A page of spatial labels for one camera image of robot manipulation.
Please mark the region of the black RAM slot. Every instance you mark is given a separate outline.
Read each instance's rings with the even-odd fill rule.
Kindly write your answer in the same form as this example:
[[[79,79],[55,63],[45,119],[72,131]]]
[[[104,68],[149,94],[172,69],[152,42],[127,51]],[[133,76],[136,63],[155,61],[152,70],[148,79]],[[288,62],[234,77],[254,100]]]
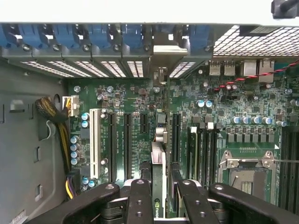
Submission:
[[[209,133],[206,129],[203,130],[202,134],[202,186],[207,186],[207,175],[208,175],[208,145],[209,145]]]
[[[216,165],[217,165],[217,130],[211,132],[210,147],[210,185],[215,183]]]

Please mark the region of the short expansion slot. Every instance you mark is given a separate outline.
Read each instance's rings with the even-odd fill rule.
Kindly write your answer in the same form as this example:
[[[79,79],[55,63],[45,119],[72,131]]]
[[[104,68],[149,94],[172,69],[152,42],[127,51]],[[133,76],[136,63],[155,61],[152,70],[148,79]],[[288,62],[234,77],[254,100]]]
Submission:
[[[146,113],[140,113],[140,133],[148,133],[148,115]]]

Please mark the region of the grey power supply unit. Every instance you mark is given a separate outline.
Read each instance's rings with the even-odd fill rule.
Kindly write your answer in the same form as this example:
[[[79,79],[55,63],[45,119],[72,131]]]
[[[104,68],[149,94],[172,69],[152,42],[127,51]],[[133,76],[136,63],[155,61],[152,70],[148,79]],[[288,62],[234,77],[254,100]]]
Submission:
[[[0,59],[0,224],[32,219],[66,196],[58,133],[35,101],[62,97],[61,81]]]

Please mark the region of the blue slot bracket latch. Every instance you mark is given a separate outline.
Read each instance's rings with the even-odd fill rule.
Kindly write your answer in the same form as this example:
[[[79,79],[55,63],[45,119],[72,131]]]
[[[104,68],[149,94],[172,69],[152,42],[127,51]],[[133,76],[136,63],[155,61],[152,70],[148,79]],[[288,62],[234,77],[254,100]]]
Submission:
[[[91,43],[100,49],[106,49],[111,46],[107,24],[89,24],[88,33]]]
[[[20,34],[22,36],[23,42],[30,45],[36,49],[43,46],[41,41],[38,26],[34,24],[21,24],[19,25]]]
[[[72,25],[70,24],[56,24],[53,26],[54,28],[54,34],[56,41],[64,45],[67,48],[72,48],[74,46],[74,36],[73,36],[73,30]]]
[[[190,25],[188,30],[191,51],[203,49],[208,45],[211,30],[209,25]]]
[[[142,26],[141,24],[122,25],[123,43],[130,48],[137,49],[142,46]]]

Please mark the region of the green motherboard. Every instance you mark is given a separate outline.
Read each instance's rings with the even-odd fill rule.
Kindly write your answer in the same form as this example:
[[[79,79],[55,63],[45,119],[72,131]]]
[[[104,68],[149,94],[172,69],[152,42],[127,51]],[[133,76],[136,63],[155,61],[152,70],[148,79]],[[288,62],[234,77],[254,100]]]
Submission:
[[[181,176],[189,177],[188,133],[199,133],[199,175],[202,185],[202,134],[209,133],[207,186],[210,186],[211,132],[217,130],[217,165],[224,150],[275,150],[278,160],[299,160],[299,61],[274,65],[273,83],[254,78],[211,76],[209,66],[185,79],[170,79],[170,140],[172,116],[181,114]],[[152,180],[151,143],[154,140],[155,100],[151,80],[76,79],[68,82],[69,93],[79,97],[79,115],[70,119],[71,164],[80,173],[73,179],[77,192],[84,192],[108,178],[108,114],[116,115],[116,181],[124,185],[124,113],[132,114],[132,179]],[[100,176],[90,177],[90,109],[100,109]],[[140,113],[148,115],[148,133],[140,133]],[[277,162],[278,203],[287,210],[299,209],[299,163]]]

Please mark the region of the long expansion slot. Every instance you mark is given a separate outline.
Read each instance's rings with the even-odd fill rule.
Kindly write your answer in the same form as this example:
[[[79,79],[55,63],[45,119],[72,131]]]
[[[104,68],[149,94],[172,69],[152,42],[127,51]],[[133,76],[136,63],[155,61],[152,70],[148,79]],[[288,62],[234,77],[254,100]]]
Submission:
[[[115,113],[108,114],[108,178],[110,182],[115,182],[116,173],[116,115]]]
[[[181,114],[174,113],[172,116],[172,160],[174,162],[179,161],[180,132],[181,132]]]
[[[124,180],[132,178],[132,114],[124,113]]]

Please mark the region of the white expansion slot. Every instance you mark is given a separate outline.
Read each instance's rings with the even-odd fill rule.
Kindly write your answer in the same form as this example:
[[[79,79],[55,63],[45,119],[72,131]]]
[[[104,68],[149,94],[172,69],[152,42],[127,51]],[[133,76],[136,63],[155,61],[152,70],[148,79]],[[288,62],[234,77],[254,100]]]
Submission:
[[[98,179],[100,176],[100,109],[90,109],[90,177]]]

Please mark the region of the silver USB port block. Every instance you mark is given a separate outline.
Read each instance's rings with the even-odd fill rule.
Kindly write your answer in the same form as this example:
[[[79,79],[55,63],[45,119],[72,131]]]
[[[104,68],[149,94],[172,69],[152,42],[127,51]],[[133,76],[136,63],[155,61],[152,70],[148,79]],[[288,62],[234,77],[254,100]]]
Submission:
[[[211,76],[235,76],[234,61],[209,61],[209,75]]]

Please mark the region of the CPU socket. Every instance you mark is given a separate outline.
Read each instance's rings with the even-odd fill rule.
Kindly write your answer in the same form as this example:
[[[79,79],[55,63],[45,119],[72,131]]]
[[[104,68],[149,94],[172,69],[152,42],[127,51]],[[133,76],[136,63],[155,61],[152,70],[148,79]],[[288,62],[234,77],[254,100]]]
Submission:
[[[217,181],[271,204],[278,203],[278,165],[275,150],[224,150]]]

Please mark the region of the silver network port block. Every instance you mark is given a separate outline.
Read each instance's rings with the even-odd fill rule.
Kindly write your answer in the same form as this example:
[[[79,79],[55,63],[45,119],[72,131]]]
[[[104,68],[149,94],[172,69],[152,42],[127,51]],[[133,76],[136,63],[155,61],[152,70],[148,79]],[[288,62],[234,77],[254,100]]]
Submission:
[[[241,75],[244,77],[257,76],[263,73],[274,71],[275,61],[272,60],[247,60],[244,61],[241,68]],[[254,78],[259,83],[273,83],[274,75],[266,75]]]

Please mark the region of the installed RAM stick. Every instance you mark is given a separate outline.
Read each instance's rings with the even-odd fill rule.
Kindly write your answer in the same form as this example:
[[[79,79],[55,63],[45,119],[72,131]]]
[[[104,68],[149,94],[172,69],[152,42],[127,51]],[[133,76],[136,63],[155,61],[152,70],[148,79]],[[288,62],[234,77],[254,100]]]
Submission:
[[[197,127],[190,127],[188,133],[189,177],[198,180],[199,175],[199,133]]]

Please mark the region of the white power connector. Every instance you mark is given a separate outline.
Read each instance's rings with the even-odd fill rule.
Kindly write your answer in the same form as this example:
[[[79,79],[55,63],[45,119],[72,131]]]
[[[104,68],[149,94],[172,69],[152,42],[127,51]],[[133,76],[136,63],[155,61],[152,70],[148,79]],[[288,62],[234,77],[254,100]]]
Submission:
[[[66,112],[68,117],[76,117],[79,115],[79,97],[73,96],[62,96],[62,111]]]

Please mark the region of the open PC case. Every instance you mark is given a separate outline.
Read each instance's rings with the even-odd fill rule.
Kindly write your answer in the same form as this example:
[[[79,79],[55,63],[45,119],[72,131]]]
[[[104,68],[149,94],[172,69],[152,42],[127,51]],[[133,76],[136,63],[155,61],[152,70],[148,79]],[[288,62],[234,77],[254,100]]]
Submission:
[[[106,49],[100,49],[93,45],[89,39],[88,25],[94,23],[63,23],[72,25],[76,44],[70,49],[56,41],[53,26],[61,23],[30,23],[38,26],[43,42],[43,46],[40,46],[39,49],[23,42],[19,30],[21,24],[25,23],[0,23],[0,59],[26,71],[58,78],[65,88],[63,96],[71,96],[68,82],[76,79],[153,81],[150,71],[150,58],[153,55],[154,46],[153,36],[160,33],[171,35],[179,46],[180,52],[184,53],[178,64],[172,69],[170,79],[185,79],[201,67],[209,66],[209,61],[234,61],[236,74],[231,76],[233,78],[244,77],[241,75],[241,68],[243,62],[247,60],[272,60],[275,61],[275,65],[279,63],[292,64],[299,61],[299,27],[209,25],[211,30],[208,45],[203,49],[191,51],[189,24],[141,24],[142,46],[137,49],[130,48],[123,43],[122,25],[126,23],[102,23],[107,24],[109,28],[111,46]],[[244,78],[261,77],[268,74],[263,73]],[[64,164],[64,189],[66,192],[65,199],[59,205],[86,192],[77,192],[77,188],[73,184],[73,179],[80,176],[80,173],[71,164],[70,119],[73,117],[68,117],[66,112],[62,111],[62,107],[62,97],[44,96],[35,101],[38,114],[54,125],[58,133]],[[149,182],[152,196],[152,180],[147,177],[137,179]],[[90,221],[90,224],[125,224],[126,200],[131,183],[137,179],[129,179],[124,182],[123,186],[115,182],[107,182],[115,183],[120,187],[121,201],[109,202],[100,210],[102,216],[97,215]],[[228,210],[225,210],[223,204],[208,195],[211,185],[204,188],[197,180],[183,178],[177,163],[168,164],[167,179],[166,217],[154,218],[154,224],[188,224],[178,191],[178,181],[183,180],[186,180],[185,184],[193,181],[201,194],[208,197],[220,224],[228,224]],[[30,220],[26,219],[12,224],[30,224]]]

